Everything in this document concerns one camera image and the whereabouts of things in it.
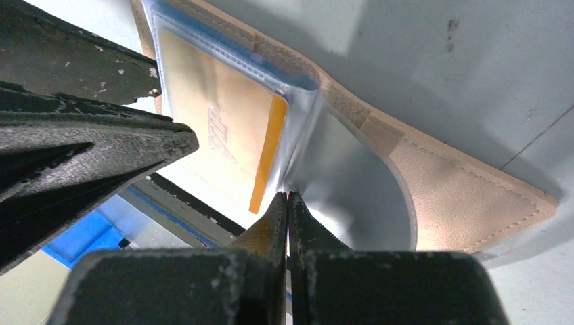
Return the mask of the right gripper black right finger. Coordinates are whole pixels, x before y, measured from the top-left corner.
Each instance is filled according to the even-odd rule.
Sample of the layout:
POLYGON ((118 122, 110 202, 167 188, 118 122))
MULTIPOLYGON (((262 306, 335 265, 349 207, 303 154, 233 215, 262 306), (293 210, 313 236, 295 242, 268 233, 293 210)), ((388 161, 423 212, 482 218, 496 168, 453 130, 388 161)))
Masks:
POLYGON ((295 324, 507 324, 485 268, 453 251, 354 251, 288 195, 295 324))

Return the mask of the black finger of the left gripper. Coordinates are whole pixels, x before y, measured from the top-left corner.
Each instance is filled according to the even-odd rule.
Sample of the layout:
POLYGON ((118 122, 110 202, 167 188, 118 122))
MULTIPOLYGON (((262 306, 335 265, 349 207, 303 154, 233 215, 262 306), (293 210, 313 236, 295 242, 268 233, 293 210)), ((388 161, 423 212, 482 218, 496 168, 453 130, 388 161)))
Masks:
POLYGON ((25 1, 1 2, 1 82, 118 105, 162 93, 155 60, 25 1))
POLYGON ((1 272, 98 204, 199 147, 171 118, 1 84, 1 272))

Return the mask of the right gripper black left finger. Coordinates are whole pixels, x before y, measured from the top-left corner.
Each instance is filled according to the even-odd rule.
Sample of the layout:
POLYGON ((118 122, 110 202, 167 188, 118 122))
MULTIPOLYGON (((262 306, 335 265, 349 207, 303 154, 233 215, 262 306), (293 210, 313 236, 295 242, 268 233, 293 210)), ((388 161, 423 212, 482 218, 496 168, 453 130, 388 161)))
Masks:
POLYGON ((288 199, 224 248, 95 251, 72 269, 50 324, 284 324, 288 199))

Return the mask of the orange credit card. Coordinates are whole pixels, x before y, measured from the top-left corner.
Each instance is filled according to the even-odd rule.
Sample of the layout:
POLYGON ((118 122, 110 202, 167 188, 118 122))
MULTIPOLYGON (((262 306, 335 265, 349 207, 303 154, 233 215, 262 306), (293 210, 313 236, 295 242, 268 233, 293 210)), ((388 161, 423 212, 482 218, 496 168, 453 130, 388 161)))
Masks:
POLYGON ((171 115, 196 134, 186 168, 251 213, 258 213, 282 132, 286 101, 185 41, 158 32, 171 115))

